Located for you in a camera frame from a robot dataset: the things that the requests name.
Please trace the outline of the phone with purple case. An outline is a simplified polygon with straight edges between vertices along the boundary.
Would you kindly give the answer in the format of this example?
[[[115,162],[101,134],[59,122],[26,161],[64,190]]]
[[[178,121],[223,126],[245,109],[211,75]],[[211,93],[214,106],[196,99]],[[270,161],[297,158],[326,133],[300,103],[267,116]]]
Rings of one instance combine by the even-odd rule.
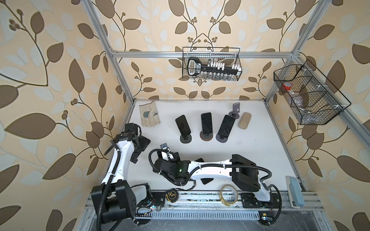
[[[200,179],[203,185],[209,184],[214,180],[214,178],[202,178]]]

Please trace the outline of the grey phone stand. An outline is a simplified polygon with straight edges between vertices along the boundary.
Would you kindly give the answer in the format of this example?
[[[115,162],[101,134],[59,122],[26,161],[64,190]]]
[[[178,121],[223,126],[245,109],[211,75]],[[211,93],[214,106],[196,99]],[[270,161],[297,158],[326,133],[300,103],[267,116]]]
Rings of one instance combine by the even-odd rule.
[[[170,150],[167,143],[161,144],[161,149],[168,150],[168,151]]]

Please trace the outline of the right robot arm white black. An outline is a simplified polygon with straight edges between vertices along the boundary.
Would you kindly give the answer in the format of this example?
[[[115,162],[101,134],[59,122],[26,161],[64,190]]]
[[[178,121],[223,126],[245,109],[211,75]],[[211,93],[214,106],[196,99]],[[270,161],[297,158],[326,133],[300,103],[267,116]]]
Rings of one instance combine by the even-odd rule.
[[[266,185],[265,181],[273,174],[270,170],[256,165],[254,162],[234,154],[230,159],[218,162],[202,162],[181,160],[178,153],[170,151],[168,147],[153,149],[148,154],[148,161],[153,172],[163,176],[175,186],[185,186],[189,181],[196,185],[197,180],[208,184],[216,178],[232,181],[239,189],[254,194],[258,206],[264,203],[273,209],[273,193],[275,189],[278,199],[277,213],[273,218],[264,216],[260,219],[263,226],[272,226],[276,223],[282,211],[281,193],[277,186]]]

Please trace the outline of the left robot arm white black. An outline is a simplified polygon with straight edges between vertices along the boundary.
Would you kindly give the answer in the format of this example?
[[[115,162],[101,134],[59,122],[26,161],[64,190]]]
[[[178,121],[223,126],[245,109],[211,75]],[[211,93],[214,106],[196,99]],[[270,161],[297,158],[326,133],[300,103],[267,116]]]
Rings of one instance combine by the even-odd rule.
[[[106,153],[112,153],[112,157],[107,173],[100,185],[91,191],[98,231],[102,225],[114,222],[113,231],[127,218],[138,224],[138,210],[154,205],[148,183],[130,186],[127,182],[130,164],[137,163],[149,144],[150,140],[142,135],[141,127],[135,123],[126,124],[124,131],[110,141]]]

